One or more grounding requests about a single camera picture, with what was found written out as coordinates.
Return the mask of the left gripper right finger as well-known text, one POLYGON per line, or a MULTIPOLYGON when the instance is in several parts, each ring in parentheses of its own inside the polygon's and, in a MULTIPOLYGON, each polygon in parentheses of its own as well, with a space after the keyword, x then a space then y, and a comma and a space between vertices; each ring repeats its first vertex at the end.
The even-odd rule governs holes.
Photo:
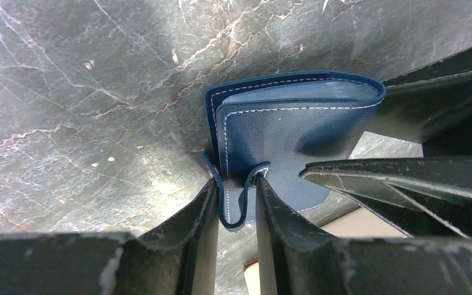
POLYGON ((472 294, 472 239, 339 238, 256 180, 262 294, 472 294))

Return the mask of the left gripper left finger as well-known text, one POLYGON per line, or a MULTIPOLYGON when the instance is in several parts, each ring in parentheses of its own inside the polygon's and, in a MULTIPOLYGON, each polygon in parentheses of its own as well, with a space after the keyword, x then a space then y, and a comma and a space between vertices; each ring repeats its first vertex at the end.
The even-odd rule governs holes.
POLYGON ((139 237, 0 234, 0 294, 213 294, 218 187, 139 237))

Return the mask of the white plastic tray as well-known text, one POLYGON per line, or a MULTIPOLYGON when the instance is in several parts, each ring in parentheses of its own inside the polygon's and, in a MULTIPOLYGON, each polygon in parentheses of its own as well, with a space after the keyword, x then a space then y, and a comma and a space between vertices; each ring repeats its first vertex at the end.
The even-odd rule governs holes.
MULTIPOLYGON (((370 211, 359 208, 321 227, 338 237, 407 237, 389 223, 370 211)), ((259 263, 255 262, 244 271, 248 293, 260 294, 259 263)))

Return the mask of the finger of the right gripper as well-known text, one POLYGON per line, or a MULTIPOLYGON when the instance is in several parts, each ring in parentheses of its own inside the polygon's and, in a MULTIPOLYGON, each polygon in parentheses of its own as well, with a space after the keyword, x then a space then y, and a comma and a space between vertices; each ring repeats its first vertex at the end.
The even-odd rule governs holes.
POLYGON ((299 175, 404 234, 472 238, 472 156, 335 160, 299 175))
POLYGON ((369 132, 420 143, 427 157, 472 155, 472 47, 384 84, 369 132))

